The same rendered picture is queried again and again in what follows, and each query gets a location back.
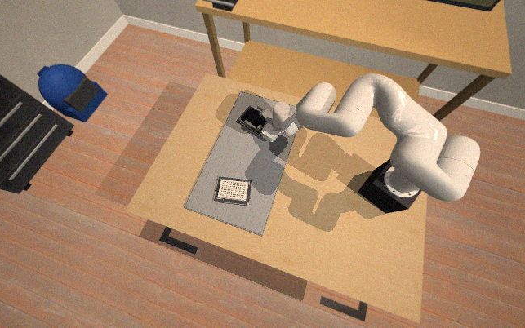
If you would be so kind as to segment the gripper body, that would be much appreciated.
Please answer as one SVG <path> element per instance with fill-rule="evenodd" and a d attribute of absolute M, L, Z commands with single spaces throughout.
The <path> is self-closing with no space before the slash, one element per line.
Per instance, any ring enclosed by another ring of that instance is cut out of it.
<path fill-rule="evenodd" d="M 281 131 L 273 131 L 273 127 L 269 123 L 261 130 L 262 137 L 270 142 L 274 142 L 280 133 Z"/>

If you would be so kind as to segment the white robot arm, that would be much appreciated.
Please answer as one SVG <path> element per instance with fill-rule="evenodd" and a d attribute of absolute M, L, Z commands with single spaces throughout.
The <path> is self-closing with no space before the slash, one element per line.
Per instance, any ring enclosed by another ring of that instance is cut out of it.
<path fill-rule="evenodd" d="M 305 127 L 353 137 L 376 108 L 383 125 L 397 137 L 390 155 L 392 167 L 384 176 L 393 195 L 411 197 L 421 189 L 445 202 L 465 195 L 480 157 L 478 144 L 462 135 L 447 137 L 446 127 L 394 80 L 376 73 L 362 75 L 349 86 L 334 113 L 329 113 L 335 100 L 334 86 L 321 82 L 300 100 L 294 113 L 290 114 L 288 103 L 280 101 L 273 114 L 263 109 L 260 120 L 286 136 Z"/>

